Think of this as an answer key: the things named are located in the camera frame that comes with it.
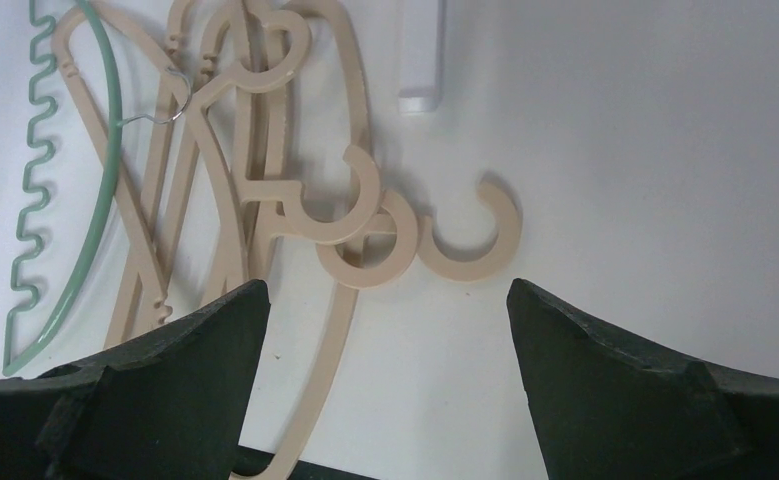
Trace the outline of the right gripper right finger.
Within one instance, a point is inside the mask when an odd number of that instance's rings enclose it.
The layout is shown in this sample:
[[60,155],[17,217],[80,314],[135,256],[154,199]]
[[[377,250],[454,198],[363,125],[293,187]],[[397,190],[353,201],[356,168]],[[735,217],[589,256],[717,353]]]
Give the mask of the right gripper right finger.
[[515,279],[506,299],[551,479],[779,479],[779,378],[712,363]]

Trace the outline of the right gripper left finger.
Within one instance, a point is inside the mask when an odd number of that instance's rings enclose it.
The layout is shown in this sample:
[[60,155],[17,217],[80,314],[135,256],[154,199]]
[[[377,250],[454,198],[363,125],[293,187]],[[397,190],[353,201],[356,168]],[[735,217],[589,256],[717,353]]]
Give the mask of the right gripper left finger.
[[0,479],[225,479],[266,336],[265,282],[35,378],[0,380]]

